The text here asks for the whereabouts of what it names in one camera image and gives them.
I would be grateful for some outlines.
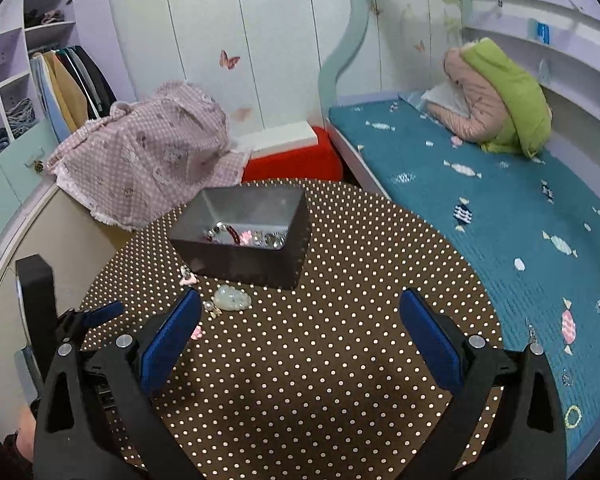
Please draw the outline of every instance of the polka dot tablecloth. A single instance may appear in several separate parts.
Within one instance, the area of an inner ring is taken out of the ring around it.
[[[208,478],[393,479],[444,412],[440,390],[400,322],[398,297],[416,286],[467,333],[502,344],[484,288],[458,252],[418,216],[342,183],[302,186],[312,217],[296,290],[245,283],[252,305],[216,319],[190,341],[154,406]],[[92,330],[89,348],[133,332],[180,293],[183,263],[168,241],[184,210],[139,232],[100,273],[83,307],[121,300],[126,312]],[[225,281],[201,278],[208,300]],[[489,431],[494,389],[460,463]],[[141,457],[113,420],[124,457]]]

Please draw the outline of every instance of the pink jacket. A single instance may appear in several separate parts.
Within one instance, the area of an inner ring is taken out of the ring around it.
[[[427,105],[449,130],[469,142],[485,142],[494,139],[504,124],[509,112],[495,88],[469,66],[460,56],[461,49],[450,48],[445,54],[445,73],[464,91],[471,111],[464,118],[436,104]]]

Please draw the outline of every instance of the hanging clothes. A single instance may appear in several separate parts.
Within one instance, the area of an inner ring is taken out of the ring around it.
[[[98,113],[98,110],[95,107],[95,104],[93,103],[93,99],[91,99],[91,96],[89,95],[87,87],[86,87],[84,81],[82,80],[82,78],[80,77],[80,73],[78,72],[78,69],[75,67],[75,65],[73,64],[71,59],[69,59],[69,56],[67,55],[67,53],[64,51],[64,49],[58,50],[58,51],[56,51],[56,57],[60,60],[62,65],[66,68],[67,72],[71,75],[71,77],[73,78],[75,83],[78,85],[78,88],[80,88],[82,95],[86,99],[87,114],[88,114],[89,118],[90,119],[99,119],[100,114]]]
[[[109,108],[113,103],[117,101],[113,90],[109,86],[109,83],[102,75],[102,72],[98,68],[98,66],[93,62],[93,60],[89,57],[89,55],[85,52],[85,50],[80,45],[74,46],[74,52],[80,58],[85,68],[87,69],[91,80],[98,92],[98,96],[102,101],[102,113],[104,116],[109,115]]]
[[[62,94],[62,91],[60,90],[60,85],[58,84],[58,79],[56,78],[56,72],[54,71],[54,66],[49,64],[49,62],[44,58],[40,61],[40,63],[44,62],[46,64],[47,69],[49,70],[49,79],[51,81],[51,89],[54,93],[54,96],[56,98],[56,101],[58,101],[58,107],[60,108],[60,112],[62,114],[62,117],[64,118],[64,122],[66,123],[67,127],[69,128],[69,131],[71,133],[73,133],[75,130],[78,129],[78,124],[76,123],[77,120],[80,119],[76,119],[74,120],[74,117],[71,115],[71,111],[69,110],[68,105],[66,104],[66,101],[64,99],[64,95]]]
[[[87,86],[89,95],[90,95],[91,99],[93,100],[93,103],[96,105],[96,108],[98,109],[98,113],[100,114],[100,116],[104,117],[104,116],[108,115],[108,114],[104,114],[104,115],[102,114],[102,100],[100,99],[100,96],[98,95],[98,92],[96,91],[93,81],[91,80],[91,77],[89,76],[89,72],[87,72],[87,69],[83,65],[82,60],[80,60],[78,55],[74,52],[74,50],[71,47],[66,48],[65,52],[71,58],[71,61],[74,62],[75,67],[78,69],[78,72],[79,72],[80,76],[82,77],[82,80],[84,81],[85,85]]]
[[[80,87],[75,83],[55,53],[45,52],[43,58],[49,69],[51,85],[61,110],[62,101],[65,104],[64,109],[66,112],[63,111],[62,116],[69,130],[73,133],[87,120],[87,101],[82,94],[82,90],[80,90]]]
[[[33,77],[37,80],[36,84],[41,90],[41,97],[45,102],[46,113],[51,127],[56,134],[58,142],[62,142],[69,138],[71,131],[69,131],[69,127],[66,125],[60,105],[51,86],[50,70],[46,65],[45,58],[40,53],[33,55],[30,64]]]

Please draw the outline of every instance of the pink flower hair clip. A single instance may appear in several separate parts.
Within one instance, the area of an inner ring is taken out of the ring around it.
[[[196,340],[202,338],[203,335],[205,335],[205,332],[202,330],[202,327],[200,325],[198,325],[196,327],[196,329],[193,331],[193,333],[191,334],[191,338],[193,339],[193,341],[196,341]]]
[[[180,267],[180,275],[182,276],[180,286],[193,286],[198,283],[196,275],[187,269],[187,266]]]

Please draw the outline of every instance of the pillow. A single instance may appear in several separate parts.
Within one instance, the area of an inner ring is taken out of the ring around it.
[[[451,81],[448,77],[443,83],[424,92],[422,100],[437,104],[467,119],[471,115],[462,87]]]

